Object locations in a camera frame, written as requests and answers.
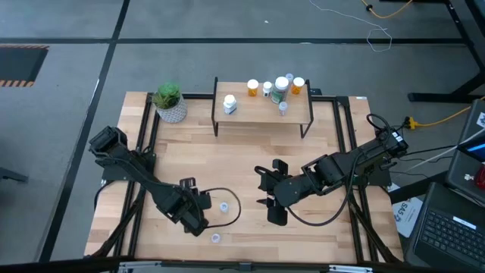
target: yellow and black hazard tape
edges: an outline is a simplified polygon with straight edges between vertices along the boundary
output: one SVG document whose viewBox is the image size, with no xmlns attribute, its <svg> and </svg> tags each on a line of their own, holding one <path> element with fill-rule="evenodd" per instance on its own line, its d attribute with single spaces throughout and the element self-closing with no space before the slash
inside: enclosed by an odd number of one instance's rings
<svg viewBox="0 0 485 273">
<path fill-rule="evenodd" d="M 48 45 L 0 45 L 0 48 L 15 48 L 15 49 L 48 49 Z"/>
<path fill-rule="evenodd" d="M 48 49 L 48 45 L 0 45 L 0 48 L 9 49 Z M 34 81 L 27 80 L 1 80 L 0 87 L 31 87 Z"/>
<path fill-rule="evenodd" d="M 0 80 L 0 87 L 31 87 L 33 83 L 25 80 Z"/>
</svg>

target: potted plant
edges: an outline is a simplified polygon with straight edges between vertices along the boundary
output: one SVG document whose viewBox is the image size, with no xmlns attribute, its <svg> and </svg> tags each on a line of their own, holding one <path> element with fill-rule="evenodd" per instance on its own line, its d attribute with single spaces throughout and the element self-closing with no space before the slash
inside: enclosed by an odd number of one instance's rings
<svg viewBox="0 0 485 273">
<path fill-rule="evenodd" d="M 166 83 L 159 86 L 153 94 L 152 102 L 157 107 L 160 118 L 168 123 L 181 122 L 187 115 L 187 104 L 177 84 Z"/>
</svg>

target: gray carpet floor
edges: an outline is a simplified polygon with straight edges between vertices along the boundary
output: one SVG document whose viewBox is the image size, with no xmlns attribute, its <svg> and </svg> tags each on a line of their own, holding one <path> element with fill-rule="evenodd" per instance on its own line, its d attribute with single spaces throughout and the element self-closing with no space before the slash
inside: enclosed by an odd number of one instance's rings
<svg viewBox="0 0 485 273">
<path fill-rule="evenodd" d="M 410 5 L 396 18 L 379 20 L 358 0 L 312 1 L 387 27 L 394 38 L 459 37 L 443 5 Z M 0 38 L 111 37 L 122 3 L 0 0 Z M 466 5 L 453 3 L 480 56 L 485 57 L 484 38 Z M 400 5 L 374 3 L 381 14 Z M 132 0 L 120 37 L 365 38 L 371 28 L 319 11 L 309 1 Z M 30 176 L 27 184 L 0 183 L 0 264 L 37 259 L 107 47 L 52 45 L 34 87 L 0 89 L 0 166 Z M 407 115 L 426 123 L 466 107 L 410 103 L 406 94 L 451 92 L 472 78 L 478 67 L 463 45 L 394 45 L 381 53 L 372 52 L 368 45 L 117 45 L 90 136 L 106 125 L 116 125 L 126 91 L 153 92 L 164 81 L 174 80 L 185 93 L 209 93 L 215 76 L 244 81 L 273 79 L 290 71 L 311 79 L 312 86 L 324 94 L 367 96 L 373 113 L 400 124 Z M 406 131 L 410 151 L 456 143 L 465 118 Z M 89 234 L 102 170 L 84 150 L 53 259 L 82 257 Z M 410 165 L 403 162 L 396 169 Z M 414 171 L 431 175 L 447 167 L 442 160 Z M 419 179 L 400 176 L 396 183 Z"/>
</svg>

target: bottle label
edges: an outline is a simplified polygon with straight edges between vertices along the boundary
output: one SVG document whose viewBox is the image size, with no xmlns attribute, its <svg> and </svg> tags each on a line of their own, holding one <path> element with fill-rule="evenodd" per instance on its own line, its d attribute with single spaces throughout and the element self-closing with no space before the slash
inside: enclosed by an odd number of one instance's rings
<svg viewBox="0 0 485 273">
<path fill-rule="evenodd" d="M 280 103 L 283 101 L 283 93 L 277 92 L 275 90 L 271 91 L 271 100 L 274 103 Z"/>
</svg>

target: bottle cap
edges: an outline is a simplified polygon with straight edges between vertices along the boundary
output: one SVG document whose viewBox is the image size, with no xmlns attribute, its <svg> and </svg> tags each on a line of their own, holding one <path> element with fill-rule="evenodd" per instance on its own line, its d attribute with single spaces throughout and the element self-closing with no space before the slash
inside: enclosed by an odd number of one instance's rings
<svg viewBox="0 0 485 273">
<path fill-rule="evenodd" d="M 236 98 L 234 98 L 233 95 L 227 95 L 224 97 L 224 102 L 227 103 L 228 105 L 231 105 L 234 102 L 236 102 Z"/>
<path fill-rule="evenodd" d="M 289 81 L 293 81 L 293 74 L 291 73 L 288 73 L 286 76 L 285 76 L 286 79 L 288 79 Z"/>
<path fill-rule="evenodd" d="M 219 243 L 221 241 L 221 236 L 219 234 L 212 234 L 211 240 L 212 243 Z"/>
<path fill-rule="evenodd" d="M 222 202 L 219 205 L 219 209 L 221 209 L 222 212 L 227 212 L 229 210 L 229 205 L 226 202 Z"/>
<path fill-rule="evenodd" d="M 273 84 L 271 82 L 264 82 L 263 88 L 264 89 L 271 89 L 273 87 Z"/>
<path fill-rule="evenodd" d="M 285 77 L 278 77 L 274 85 L 278 89 L 286 89 L 288 87 L 288 83 L 289 81 Z"/>
<path fill-rule="evenodd" d="M 257 80 L 249 80 L 249 82 L 248 82 L 248 88 L 249 89 L 256 89 L 256 88 L 258 88 L 258 85 L 259 85 L 259 83 L 258 83 Z"/>
<path fill-rule="evenodd" d="M 305 80 L 303 80 L 303 78 L 301 78 L 301 77 L 296 77 L 293 80 L 293 84 L 296 85 L 297 87 L 302 87 L 302 86 L 305 85 Z"/>
<path fill-rule="evenodd" d="M 280 102 L 280 105 L 278 106 L 278 108 L 281 110 L 281 111 L 285 111 L 288 109 L 288 103 L 286 102 Z"/>
</svg>

